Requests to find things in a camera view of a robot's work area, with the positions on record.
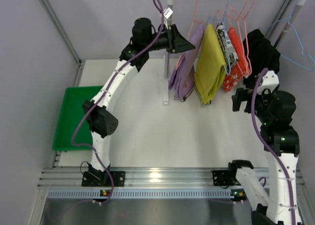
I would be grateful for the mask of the pink wire hanger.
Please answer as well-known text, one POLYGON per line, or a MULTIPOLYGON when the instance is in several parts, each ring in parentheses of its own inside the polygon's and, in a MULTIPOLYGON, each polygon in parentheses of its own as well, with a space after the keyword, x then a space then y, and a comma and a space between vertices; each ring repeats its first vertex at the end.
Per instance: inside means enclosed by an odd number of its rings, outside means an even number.
MULTIPOLYGON (((197 5, 198 5, 198 0, 195 0, 195 3, 194 3, 194 11, 193 11, 193 19, 192 19, 192 23, 191 23, 191 26, 190 26, 190 29, 189 29, 189 33, 187 35, 187 39, 190 38, 190 35, 191 35, 191 32, 192 32, 192 29, 194 27, 194 24, 195 23, 198 23, 198 24, 201 24, 202 22, 197 20, 196 19, 196 12, 197 12, 197 5)), ((176 66, 175 66, 175 70, 178 69, 179 65, 182 63, 184 59, 184 54, 181 54, 180 57, 178 58, 177 60, 177 63, 176 63, 176 66)))

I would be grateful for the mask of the purple trousers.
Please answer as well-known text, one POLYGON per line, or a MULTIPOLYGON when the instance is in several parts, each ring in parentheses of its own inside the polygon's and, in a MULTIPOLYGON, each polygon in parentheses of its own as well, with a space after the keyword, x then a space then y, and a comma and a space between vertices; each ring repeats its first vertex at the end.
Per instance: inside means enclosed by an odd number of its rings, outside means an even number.
POLYGON ((193 91, 194 86, 194 62, 199 53, 204 35, 204 26, 198 25, 190 38, 190 43, 195 46, 195 49, 183 53, 183 59, 178 65, 178 68, 173 70, 168 81, 168 89, 174 91, 174 98, 180 101, 185 101, 193 91))

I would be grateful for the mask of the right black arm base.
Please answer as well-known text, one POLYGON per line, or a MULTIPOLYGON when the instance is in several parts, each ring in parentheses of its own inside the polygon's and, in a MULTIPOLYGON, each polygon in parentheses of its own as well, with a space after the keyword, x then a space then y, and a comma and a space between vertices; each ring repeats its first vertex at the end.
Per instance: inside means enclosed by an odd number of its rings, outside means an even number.
POLYGON ((233 179, 230 177, 228 170, 213 170, 213 185, 227 189, 229 186, 233 186, 233 179))

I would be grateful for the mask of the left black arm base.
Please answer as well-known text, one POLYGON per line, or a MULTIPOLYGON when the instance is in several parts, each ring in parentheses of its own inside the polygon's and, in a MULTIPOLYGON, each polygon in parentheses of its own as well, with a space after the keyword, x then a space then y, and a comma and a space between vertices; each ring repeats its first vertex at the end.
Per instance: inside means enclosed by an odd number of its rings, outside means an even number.
MULTIPOLYGON (((123 187, 125 185, 125 172, 124 171, 110 171, 110 175, 113 179, 114 187, 123 187)), ((85 171, 83 173, 83 179, 81 183, 82 187, 111 187, 112 181, 109 175, 104 172, 98 172, 92 174, 85 171)))

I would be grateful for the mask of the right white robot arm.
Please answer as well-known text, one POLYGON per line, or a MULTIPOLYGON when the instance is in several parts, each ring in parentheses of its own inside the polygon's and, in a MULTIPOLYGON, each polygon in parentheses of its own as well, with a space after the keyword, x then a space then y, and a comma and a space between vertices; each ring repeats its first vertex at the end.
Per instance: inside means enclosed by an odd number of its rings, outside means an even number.
POLYGON ((269 170, 269 192, 258 180, 254 166, 247 160, 228 164, 230 177, 244 189, 250 202, 254 225, 301 225, 296 193, 296 166, 299 135, 291 126, 296 110, 295 97, 277 89, 238 88, 232 96, 232 110, 239 111, 245 101, 245 112, 252 116, 254 130, 264 146, 269 170))

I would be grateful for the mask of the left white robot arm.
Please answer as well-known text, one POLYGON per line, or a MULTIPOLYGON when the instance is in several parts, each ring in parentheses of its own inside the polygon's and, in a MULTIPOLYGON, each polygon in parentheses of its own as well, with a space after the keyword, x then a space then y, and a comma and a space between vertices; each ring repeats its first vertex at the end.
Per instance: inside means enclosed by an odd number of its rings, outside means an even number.
POLYGON ((195 45, 179 33, 176 25, 166 27, 161 24, 158 31, 155 31, 150 19, 137 19, 129 44, 121 52, 110 78, 96 96, 83 103, 94 152, 88 164, 88 171, 83 173, 84 187, 104 186, 108 182, 110 140, 119 124, 112 114, 114 106, 128 82, 140 72, 149 59, 149 52, 162 49, 177 54, 193 50, 195 45))

